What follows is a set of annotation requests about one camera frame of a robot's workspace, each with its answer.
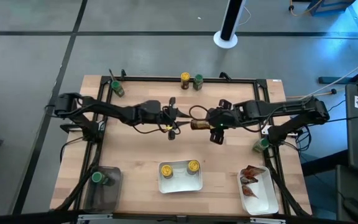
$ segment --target yellow cap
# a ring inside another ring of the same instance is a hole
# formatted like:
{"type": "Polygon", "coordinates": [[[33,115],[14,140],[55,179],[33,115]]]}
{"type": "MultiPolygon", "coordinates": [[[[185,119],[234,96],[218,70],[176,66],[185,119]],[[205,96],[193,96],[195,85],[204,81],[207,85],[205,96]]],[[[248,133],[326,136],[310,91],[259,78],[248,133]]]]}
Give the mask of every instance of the yellow cap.
{"type": "Polygon", "coordinates": [[[190,161],[188,167],[189,170],[196,172],[200,169],[200,164],[198,163],[198,161],[190,161]]]}
{"type": "Polygon", "coordinates": [[[183,80],[183,81],[187,81],[190,79],[190,74],[188,72],[183,72],[181,75],[180,75],[180,78],[183,80]]]}
{"type": "Polygon", "coordinates": [[[161,173],[164,177],[169,177],[172,175],[172,167],[170,165],[164,165],[161,167],[161,173]]]}

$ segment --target floor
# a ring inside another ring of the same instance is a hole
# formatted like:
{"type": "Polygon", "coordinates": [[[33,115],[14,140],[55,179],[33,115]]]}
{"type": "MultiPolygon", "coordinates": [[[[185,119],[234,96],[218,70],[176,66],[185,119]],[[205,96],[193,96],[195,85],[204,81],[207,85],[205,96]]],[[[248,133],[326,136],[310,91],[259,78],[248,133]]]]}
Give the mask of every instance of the floor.
{"type": "MultiPolygon", "coordinates": [[[[226,4],[0,0],[0,215],[11,213],[33,151],[39,160],[23,212],[48,210],[67,135],[59,128],[63,121],[44,118],[44,106],[58,93],[79,91],[83,75],[107,75],[108,68],[175,77],[184,71],[217,77],[225,71],[231,77],[281,79],[286,95],[298,96],[319,88],[318,77],[340,77],[358,66],[358,0],[345,13],[327,17],[293,17],[287,0],[248,0],[252,17],[239,27],[243,33],[231,50],[212,41],[226,4]]],[[[296,2],[295,11],[307,6],[296,2]]],[[[319,99],[331,107],[344,100],[344,92],[319,99]]],[[[344,104],[330,115],[345,117],[344,104]]],[[[347,147],[344,121],[314,126],[311,132],[306,159],[347,147]]],[[[334,186],[332,175],[322,178],[334,186]]],[[[332,190],[317,194],[321,183],[313,176],[306,182],[316,213],[335,212],[334,199],[321,200],[332,190]]]]}

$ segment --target yellow can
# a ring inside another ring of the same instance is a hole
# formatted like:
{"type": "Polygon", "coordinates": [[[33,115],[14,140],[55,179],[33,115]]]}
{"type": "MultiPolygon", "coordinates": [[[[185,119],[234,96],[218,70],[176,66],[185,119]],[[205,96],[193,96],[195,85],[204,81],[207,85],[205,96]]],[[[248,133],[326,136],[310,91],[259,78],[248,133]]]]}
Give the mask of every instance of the yellow can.
{"type": "Polygon", "coordinates": [[[190,74],[188,72],[183,72],[180,75],[180,87],[184,90],[189,88],[190,84],[190,74]]]}
{"type": "Polygon", "coordinates": [[[190,161],[187,165],[187,173],[190,175],[196,174],[200,169],[200,164],[198,161],[190,161]]]}
{"type": "Polygon", "coordinates": [[[169,179],[173,176],[172,166],[164,165],[161,167],[161,174],[166,178],[169,179]]]}

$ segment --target wooden table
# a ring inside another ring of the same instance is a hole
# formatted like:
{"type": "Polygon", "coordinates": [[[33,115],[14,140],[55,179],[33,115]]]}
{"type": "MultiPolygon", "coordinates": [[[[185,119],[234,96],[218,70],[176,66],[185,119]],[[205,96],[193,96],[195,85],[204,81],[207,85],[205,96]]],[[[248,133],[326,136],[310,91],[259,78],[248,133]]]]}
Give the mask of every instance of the wooden table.
{"type": "MultiPolygon", "coordinates": [[[[80,93],[96,98],[100,80],[101,76],[86,75],[80,93]]],[[[171,96],[175,96],[177,107],[185,113],[192,105],[215,108],[220,99],[232,103],[255,99],[250,84],[204,83],[201,91],[182,90],[179,83],[169,82],[122,82],[122,85],[126,94],[123,98],[113,94],[111,103],[115,105],[135,105],[153,99],[159,100],[163,106],[168,104],[171,96]]],[[[281,80],[267,80],[267,85],[271,102],[285,101],[281,80]]],[[[194,110],[193,115],[201,118],[205,112],[194,110]]],[[[87,117],[91,119],[91,114],[88,113],[87,117]]],[[[274,122],[282,124],[288,119],[287,116],[277,117],[274,122]]],[[[138,128],[148,131],[155,129],[156,125],[146,124],[138,128]]],[[[81,134],[70,133],[68,141],[81,134]]],[[[183,126],[181,134],[169,141],[166,134],[139,134],[132,127],[109,118],[100,165],[115,166],[122,171],[117,213],[248,216],[241,206],[236,175],[247,165],[264,165],[262,155],[251,150],[258,139],[259,133],[242,128],[229,129],[225,131],[224,144],[217,145],[209,141],[209,131],[192,131],[189,126],[183,126]],[[158,190],[158,164],[188,159],[200,161],[203,188],[198,192],[161,194],[158,190]]],[[[287,141],[295,143],[292,138],[287,141]]],[[[59,206],[77,184],[85,147],[86,142],[78,142],[65,148],[50,208],[59,206]]],[[[280,146],[280,155],[286,186],[302,208],[311,214],[298,153],[284,145],[280,146]]],[[[283,213],[277,186],[276,195],[279,212],[283,213]]]]}

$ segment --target white tray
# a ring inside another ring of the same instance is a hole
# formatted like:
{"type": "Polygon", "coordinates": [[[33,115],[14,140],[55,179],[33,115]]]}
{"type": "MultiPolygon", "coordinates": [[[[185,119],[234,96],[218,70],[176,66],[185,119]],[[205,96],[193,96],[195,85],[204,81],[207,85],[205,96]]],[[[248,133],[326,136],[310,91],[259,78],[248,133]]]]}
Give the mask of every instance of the white tray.
{"type": "Polygon", "coordinates": [[[274,192],[270,171],[267,167],[258,168],[265,170],[265,172],[255,176],[255,178],[258,179],[257,183],[247,184],[247,186],[253,191],[253,193],[258,196],[258,198],[245,196],[242,193],[240,176],[241,172],[245,168],[241,169],[240,172],[237,174],[237,182],[239,184],[242,208],[250,215],[276,213],[278,212],[278,203],[274,192]]]}
{"type": "Polygon", "coordinates": [[[187,173],[187,165],[190,161],[160,163],[158,166],[158,187],[161,193],[195,191],[203,188],[201,166],[196,174],[190,175],[187,173]],[[164,165],[172,166],[173,176],[169,179],[166,179],[161,174],[161,167],[164,165]]]}

